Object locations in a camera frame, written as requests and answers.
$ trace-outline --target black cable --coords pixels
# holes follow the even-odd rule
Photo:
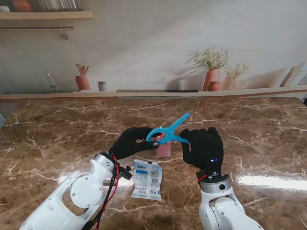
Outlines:
[[[109,199],[109,196],[110,196],[110,193],[111,193],[111,190],[112,190],[112,187],[114,185],[114,182],[115,182],[115,179],[116,179],[116,175],[117,175],[117,170],[116,170],[116,165],[114,164],[114,172],[113,172],[113,175],[112,175],[112,178],[110,180],[110,186],[109,186],[109,189],[107,191],[107,194],[106,194],[106,197],[105,197],[105,200],[104,200],[104,203],[101,207],[101,209],[99,210],[99,212],[97,213],[97,215],[95,216],[94,219],[92,220],[89,220],[85,225],[84,227],[82,228],[82,230],[90,230],[94,225],[95,223],[98,223],[101,219],[101,216],[102,216],[102,213],[104,212],[105,208],[106,208],[106,204],[107,204],[107,200]]]

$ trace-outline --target terracotta pot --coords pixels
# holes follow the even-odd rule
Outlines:
[[[219,91],[221,87],[221,81],[211,81],[209,86],[208,86],[208,91],[213,92],[213,91]]]
[[[221,76],[220,70],[219,69],[210,69],[206,73],[206,78],[205,78],[205,83],[203,84],[203,91],[208,91],[208,86],[211,81],[219,81]]]
[[[86,76],[76,76],[76,82],[78,85],[79,90],[90,90],[90,83]]]
[[[236,86],[236,78],[225,78],[222,85],[222,90],[233,90]]]
[[[12,0],[12,3],[18,12],[33,12],[31,4],[27,0]]]

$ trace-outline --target wall hook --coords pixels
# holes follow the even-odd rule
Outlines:
[[[61,38],[63,39],[63,40],[68,40],[68,36],[66,35],[66,34],[64,34],[64,32],[63,32],[63,29],[61,28],[61,31],[62,31],[62,34],[61,34]]]

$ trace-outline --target pink cup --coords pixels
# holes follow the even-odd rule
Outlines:
[[[162,133],[156,139],[162,140],[164,137],[165,134]],[[164,145],[160,145],[160,147],[157,149],[157,157],[169,157],[171,155],[171,149],[172,149],[172,141],[170,140]]]

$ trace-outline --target shelf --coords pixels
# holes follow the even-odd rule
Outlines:
[[[247,90],[230,90],[230,91],[216,91],[216,92],[72,92],[72,93],[46,93],[46,94],[0,94],[0,103],[13,103],[29,100],[46,100],[46,99],[107,99],[107,98],[163,98],[163,97],[222,97],[222,98],[236,98],[236,97],[251,97],[259,96],[265,97],[267,95],[279,95],[288,93],[302,93],[307,92],[307,85],[297,85],[279,88],[262,88],[262,89],[247,89]]]
[[[93,18],[91,11],[18,13],[0,12],[0,20],[62,20]]]

